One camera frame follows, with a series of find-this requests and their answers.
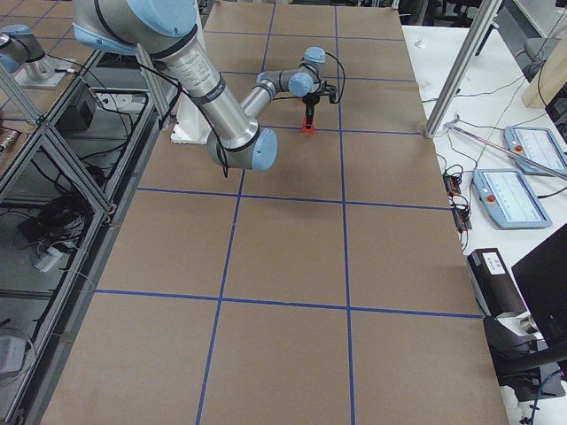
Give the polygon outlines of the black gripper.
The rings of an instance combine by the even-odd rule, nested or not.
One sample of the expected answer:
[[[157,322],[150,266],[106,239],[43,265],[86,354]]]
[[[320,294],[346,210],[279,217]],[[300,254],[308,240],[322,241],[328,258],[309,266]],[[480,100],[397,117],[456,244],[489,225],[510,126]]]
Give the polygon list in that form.
[[[319,93],[309,93],[303,96],[303,103],[305,104],[305,128],[312,128],[315,116],[315,106],[320,102]]]

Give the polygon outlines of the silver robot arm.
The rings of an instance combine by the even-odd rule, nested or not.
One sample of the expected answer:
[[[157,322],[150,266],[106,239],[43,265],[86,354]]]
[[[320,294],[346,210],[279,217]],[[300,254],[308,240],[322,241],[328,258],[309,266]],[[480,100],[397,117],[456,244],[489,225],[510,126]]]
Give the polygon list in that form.
[[[66,65],[49,57],[23,24],[1,28],[1,65],[27,89],[55,89],[66,73]]]
[[[258,115],[280,92],[306,97],[324,84],[327,53],[309,47],[297,68],[261,73],[238,102],[198,40],[193,1],[76,1],[73,26],[75,38],[91,48],[132,56],[143,47],[163,62],[211,126],[207,149],[224,170],[272,167],[277,136],[260,126]]]

